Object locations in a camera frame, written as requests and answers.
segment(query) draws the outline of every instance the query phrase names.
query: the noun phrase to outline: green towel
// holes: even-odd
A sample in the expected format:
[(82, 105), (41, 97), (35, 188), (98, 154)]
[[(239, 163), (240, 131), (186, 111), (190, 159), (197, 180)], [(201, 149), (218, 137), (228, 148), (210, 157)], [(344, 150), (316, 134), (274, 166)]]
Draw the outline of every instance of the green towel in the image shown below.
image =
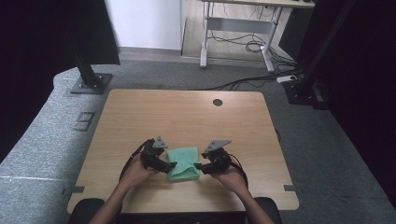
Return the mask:
[(169, 162), (177, 161), (175, 168), (168, 174), (169, 180), (189, 180), (199, 177), (199, 170), (194, 166), (198, 162), (197, 147), (181, 147), (167, 151)]

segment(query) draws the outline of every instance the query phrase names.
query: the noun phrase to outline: person's left hand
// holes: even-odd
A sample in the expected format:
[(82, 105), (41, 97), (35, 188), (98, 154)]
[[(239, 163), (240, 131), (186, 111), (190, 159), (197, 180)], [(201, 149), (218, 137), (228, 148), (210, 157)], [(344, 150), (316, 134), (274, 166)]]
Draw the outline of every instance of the person's left hand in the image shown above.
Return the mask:
[(129, 164), (128, 169), (125, 171), (120, 184), (133, 188), (139, 184), (145, 182), (152, 175), (158, 174), (156, 170), (147, 170), (143, 166), (143, 162), (140, 159), (140, 153), (134, 157)]

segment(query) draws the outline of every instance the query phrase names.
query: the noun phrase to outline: forearm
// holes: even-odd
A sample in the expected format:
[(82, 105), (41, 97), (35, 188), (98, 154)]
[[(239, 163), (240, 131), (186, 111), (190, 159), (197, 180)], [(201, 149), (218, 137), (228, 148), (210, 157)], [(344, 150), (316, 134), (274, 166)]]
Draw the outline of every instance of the forearm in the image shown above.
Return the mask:
[(118, 184), (105, 204), (96, 213), (90, 224), (108, 223), (119, 211), (122, 201), (129, 191), (129, 187)]
[(257, 204), (256, 200), (254, 200), (247, 189), (236, 193), (236, 195), (244, 204), (247, 211), (247, 216), (254, 224), (274, 223), (273, 220), (269, 218), (268, 215)]

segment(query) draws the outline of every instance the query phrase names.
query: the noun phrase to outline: gray carpet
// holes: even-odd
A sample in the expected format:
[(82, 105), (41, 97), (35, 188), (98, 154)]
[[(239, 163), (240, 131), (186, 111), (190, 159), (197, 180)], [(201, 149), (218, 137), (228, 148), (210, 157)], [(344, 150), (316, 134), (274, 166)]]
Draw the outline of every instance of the gray carpet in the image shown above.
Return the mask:
[[(196, 63), (122, 61), (98, 65), (114, 75), (104, 95), (70, 95), (78, 70), (54, 79), (54, 91), (19, 143), (0, 165), (0, 223), (66, 223), (71, 189), (111, 89), (192, 90), (243, 77), (262, 68)], [(280, 133), (300, 208), (281, 211), (284, 223), (395, 223), (396, 212), (329, 111), (289, 105), (282, 87), (268, 82), (239, 91), (261, 91)], [(74, 131), (81, 112), (93, 112), (87, 132)]]

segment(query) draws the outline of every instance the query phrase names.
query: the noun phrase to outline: white table leg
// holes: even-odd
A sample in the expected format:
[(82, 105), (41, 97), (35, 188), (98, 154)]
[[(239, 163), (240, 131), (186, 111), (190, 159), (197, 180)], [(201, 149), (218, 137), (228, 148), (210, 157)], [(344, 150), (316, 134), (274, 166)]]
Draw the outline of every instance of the white table leg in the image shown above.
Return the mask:
[(201, 63), (200, 63), (200, 67), (201, 68), (206, 68), (206, 58), (207, 58), (207, 23), (209, 21), (209, 9), (210, 9), (210, 3), (209, 2), (204, 2), (204, 9), (205, 9), (205, 14), (204, 14), (204, 42), (202, 43), (202, 46), (201, 46)]
[(271, 42), (272, 42), (272, 40), (274, 38), (274, 34), (275, 34), (275, 31), (276, 31), (277, 24), (279, 22), (280, 14), (282, 13), (282, 9), (283, 9), (283, 7), (277, 7), (276, 8), (276, 15), (275, 15), (275, 17), (273, 19), (273, 24), (271, 26), (270, 33), (268, 34), (268, 41), (265, 44), (265, 46), (261, 47), (261, 49), (262, 49), (262, 57), (264, 58), (265, 65), (267, 66), (267, 70), (268, 70), (269, 73), (274, 73), (275, 72), (275, 69), (274, 69), (274, 67), (272, 65), (272, 62), (271, 62), (271, 56), (269, 55), (268, 50), (269, 50), (269, 48), (271, 48)]

